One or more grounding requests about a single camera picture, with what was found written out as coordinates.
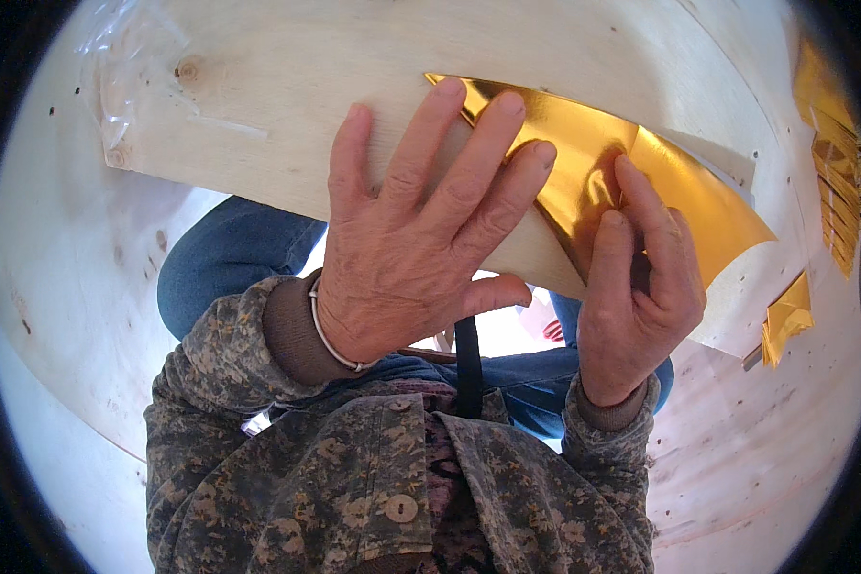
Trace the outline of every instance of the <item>blue jeans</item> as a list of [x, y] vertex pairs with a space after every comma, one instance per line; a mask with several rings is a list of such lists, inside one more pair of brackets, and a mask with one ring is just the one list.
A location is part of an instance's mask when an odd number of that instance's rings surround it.
[[[227, 199], [185, 233], [163, 263], [157, 285], [163, 322], [181, 340], [214, 299], [242, 293], [273, 275], [296, 275], [325, 229], [321, 221], [235, 196]], [[561, 411], [578, 367], [574, 333], [580, 302], [552, 294], [556, 300], [565, 347], [482, 359], [485, 386], [500, 387], [514, 425], [539, 438], [564, 435]], [[669, 359], [657, 374], [659, 408], [673, 381]], [[391, 353], [366, 375], [344, 384], [397, 378], [455, 386], [456, 365]]]

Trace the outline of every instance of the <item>person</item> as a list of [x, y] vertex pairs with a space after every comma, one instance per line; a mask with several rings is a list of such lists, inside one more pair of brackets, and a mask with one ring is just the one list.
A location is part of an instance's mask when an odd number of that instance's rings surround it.
[[[462, 82], [433, 87], [382, 184], [368, 107], [331, 149], [325, 224], [231, 198], [173, 247], [161, 315], [182, 340], [147, 407], [149, 553], [160, 572], [647, 572], [654, 371], [700, 322], [689, 227], [625, 156], [600, 221], [577, 345], [483, 360], [481, 415], [455, 367], [403, 350], [455, 321], [530, 304], [516, 276], [472, 281], [551, 171], [549, 142], [505, 154], [525, 117], [485, 110], [429, 197]], [[643, 241], [649, 286], [631, 285]], [[269, 409], [250, 438], [241, 423]], [[538, 440], [561, 436], [562, 454]]]

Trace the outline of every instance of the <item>silver bracelet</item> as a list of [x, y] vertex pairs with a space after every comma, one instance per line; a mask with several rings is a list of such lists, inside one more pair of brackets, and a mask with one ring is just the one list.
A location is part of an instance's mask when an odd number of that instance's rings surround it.
[[329, 353], [331, 353], [331, 356], [335, 357], [339, 363], [343, 364], [355, 373], [360, 373], [364, 369], [370, 368], [374, 364], [377, 364], [379, 362], [379, 359], [373, 361], [372, 363], [355, 363], [354, 361], [349, 361], [348, 359], [344, 358], [341, 353], [336, 351], [331, 346], [331, 344], [329, 344], [329, 340], [325, 338], [325, 333], [322, 331], [322, 325], [319, 323], [319, 314], [316, 313], [316, 299], [319, 298], [320, 281], [322, 281], [322, 277], [317, 277], [316, 282], [313, 283], [312, 288], [309, 290], [309, 307], [313, 311], [313, 323], [316, 324], [316, 332], [322, 339], [322, 344], [325, 345], [326, 349], [329, 349]]

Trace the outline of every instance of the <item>wood knot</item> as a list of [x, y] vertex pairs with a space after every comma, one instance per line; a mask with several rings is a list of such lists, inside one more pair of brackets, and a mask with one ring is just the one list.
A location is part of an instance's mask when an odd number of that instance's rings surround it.
[[200, 59], [197, 56], [185, 56], [179, 61], [174, 74], [179, 79], [180, 84], [197, 80], [199, 63]]
[[105, 152], [105, 164], [109, 167], [121, 169], [125, 166], [125, 155], [121, 153], [121, 150], [109, 150]]

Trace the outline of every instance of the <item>gold paper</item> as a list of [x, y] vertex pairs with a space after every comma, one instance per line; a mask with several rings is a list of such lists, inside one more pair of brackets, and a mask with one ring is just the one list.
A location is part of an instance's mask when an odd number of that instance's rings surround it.
[[861, 135], [838, 75], [806, 39], [794, 76], [794, 100], [816, 130], [811, 152], [823, 200], [823, 243], [848, 278], [861, 231]]
[[778, 366], [787, 340], [815, 325], [810, 312], [810, 284], [806, 270], [769, 305], [769, 317], [762, 323], [762, 362]]
[[[424, 76], [433, 84], [446, 77]], [[734, 190], [655, 133], [546, 92], [460, 79], [467, 88], [463, 116], [472, 126], [493, 97], [510, 90], [526, 104], [526, 121], [510, 151], [530, 140], [548, 140], [558, 149], [537, 204], [585, 281], [599, 218], [606, 210], [620, 207], [613, 168], [620, 154], [628, 154], [664, 203], [681, 210], [689, 222], [705, 288], [737, 255], [757, 243], [776, 239]]]

